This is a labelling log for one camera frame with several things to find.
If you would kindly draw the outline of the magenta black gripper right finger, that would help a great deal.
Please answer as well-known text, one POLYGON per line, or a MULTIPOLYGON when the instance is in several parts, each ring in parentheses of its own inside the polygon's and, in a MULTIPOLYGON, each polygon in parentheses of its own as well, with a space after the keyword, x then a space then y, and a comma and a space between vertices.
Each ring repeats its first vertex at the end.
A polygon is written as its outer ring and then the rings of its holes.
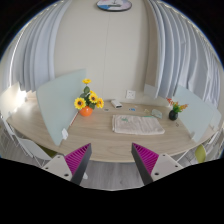
POLYGON ((157 154, 136 143, 132 144, 131 153, 145 185, 182 169, 168 154, 157 154))

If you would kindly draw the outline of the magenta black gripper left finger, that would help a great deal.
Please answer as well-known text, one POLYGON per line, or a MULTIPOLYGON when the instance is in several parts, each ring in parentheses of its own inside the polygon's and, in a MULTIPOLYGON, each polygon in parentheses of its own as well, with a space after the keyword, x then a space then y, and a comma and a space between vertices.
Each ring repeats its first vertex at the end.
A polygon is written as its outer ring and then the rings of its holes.
POLYGON ((56 155, 43 170, 79 185, 83 178, 88 178, 85 171, 91 154, 91 144, 86 144, 66 156, 56 155))

